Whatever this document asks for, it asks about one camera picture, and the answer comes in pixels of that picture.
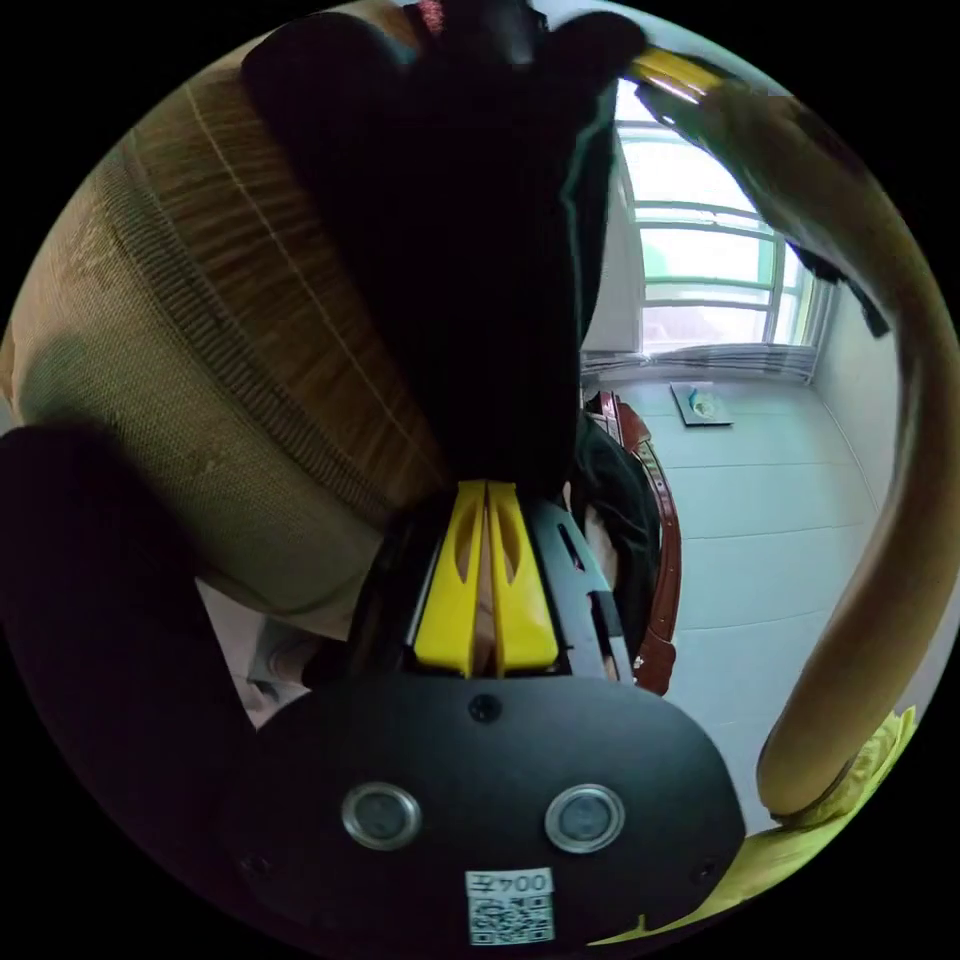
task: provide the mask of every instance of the window frame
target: window frame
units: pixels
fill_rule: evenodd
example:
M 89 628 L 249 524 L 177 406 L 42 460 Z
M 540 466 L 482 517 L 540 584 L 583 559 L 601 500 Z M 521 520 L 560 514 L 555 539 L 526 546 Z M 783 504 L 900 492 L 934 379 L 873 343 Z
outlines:
M 691 150 L 699 148 L 694 144 L 684 140 L 669 125 L 661 124 L 656 120 L 621 120 L 615 119 L 614 123 L 616 133 L 616 157 L 620 165 L 619 179 L 622 183 L 624 196 L 628 204 L 627 214 L 635 231 L 636 250 L 640 263 L 637 270 L 638 282 L 638 325 L 641 349 L 646 351 L 643 336 L 643 310 L 645 307 L 668 307 L 668 306 L 686 306 L 686 307 L 732 307 L 751 311 L 763 309 L 766 311 L 766 319 L 763 327 L 761 343 L 777 343 L 777 321 L 780 315 L 784 296 L 795 296 L 797 298 L 796 313 L 792 319 L 792 329 L 790 338 L 786 341 L 788 345 L 810 346 L 815 345 L 819 338 L 819 333 L 823 326 L 823 312 L 826 309 L 830 297 L 826 291 L 819 288 L 823 287 L 823 281 L 818 280 L 806 268 L 800 265 L 797 275 L 797 283 L 786 285 L 785 270 L 787 263 L 787 243 L 783 234 L 772 229 L 765 223 L 763 218 L 755 209 L 745 210 L 737 207 L 722 206 L 716 204 L 705 204 L 697 201 L 685 200 L 637 200 L 633 193 L 633 182 L 630 176 L 629 167 L 626 162 L 624 152 L 624 143 L 651 143 L 651 142 L 671 142 L 678 141 Z M 638 219 L 638 212 L 644 209 L 648 210 L 688 210 L 704 213 L 707 215 L 727 215 L 742 218 L 744 221 L 753 221 L 756 223 L 756 229 L 750 226 L 732 226 L 723 223 L 709 221 L 692 220 L 644 220 Z M 773 262 L 771 266 L 771 281 L 764 282 L 742 282 L 736 280 L 718 279 L 715 277 L 648 277 L 643 261 L 643 237 L 641 231 L 646 230 L 694 230 L 700 233 L 720 233 L 729 236 L 742 236 L 752 239 L 762 240 L 771 243 Z M 748 301 L 717 300 L 705 296 L 702 299 L 696 298 L 677 298 L 677 299 L 648 299 L 647 286 L 658 284 L 689 284 L 695 286 L 702 284 L 704 287 L 731 287 L 733 289 L 750 289 L 769 291 L 770 296 L 766 305 L 758 305 Z

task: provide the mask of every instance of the beige fabric cushion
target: beige fabric cushion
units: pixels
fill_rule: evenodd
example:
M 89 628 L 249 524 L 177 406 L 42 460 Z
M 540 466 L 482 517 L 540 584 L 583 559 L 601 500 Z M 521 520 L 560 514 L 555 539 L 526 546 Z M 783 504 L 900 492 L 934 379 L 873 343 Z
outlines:
M 413 43 L 393 4 L 342 9 Z M 108 427 L 211 585 L 342 636 L 387 516 L 436 489 L 443 464 L 241 87 L 255 42 L 81 185 L 17 300 L 0 386 L 22 423 Z

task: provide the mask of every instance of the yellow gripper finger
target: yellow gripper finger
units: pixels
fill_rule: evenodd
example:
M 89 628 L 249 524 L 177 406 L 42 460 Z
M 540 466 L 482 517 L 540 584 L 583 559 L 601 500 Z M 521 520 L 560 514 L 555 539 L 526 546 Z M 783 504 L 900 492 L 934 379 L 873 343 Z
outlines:
M 480 545 L 486 483 L 461 483 L 440 548 L 413 652 L 424 666 L 473 672 L 473 637 L 480 579 Z M 466 575 L 457 560 L 469 545 Z
M 546 669 L 559 655 L 557 638 L 513 484 L 489 484 L 487 508 L 493 561 L 497 675 Z M 512 576 L 507 570 L 508 558 Z

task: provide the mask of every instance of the qr code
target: qr code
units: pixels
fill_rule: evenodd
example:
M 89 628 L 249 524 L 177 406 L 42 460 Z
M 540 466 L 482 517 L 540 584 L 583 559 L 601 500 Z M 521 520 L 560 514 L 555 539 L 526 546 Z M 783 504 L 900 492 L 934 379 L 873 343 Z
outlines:
M 470 897 L 470 943 L 509 947 L 553 940 L 553 898 L 489 900 Z

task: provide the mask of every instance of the window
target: window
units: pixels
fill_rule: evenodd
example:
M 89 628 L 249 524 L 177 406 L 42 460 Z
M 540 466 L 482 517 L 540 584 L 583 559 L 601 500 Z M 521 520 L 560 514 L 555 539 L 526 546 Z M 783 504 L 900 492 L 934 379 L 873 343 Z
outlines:
M 655 120 L 634 91 L 620 82 L 617 130 L 642 259 L 644 353 L 807 344 L 822 302 L 815 278 L 730 173 Z

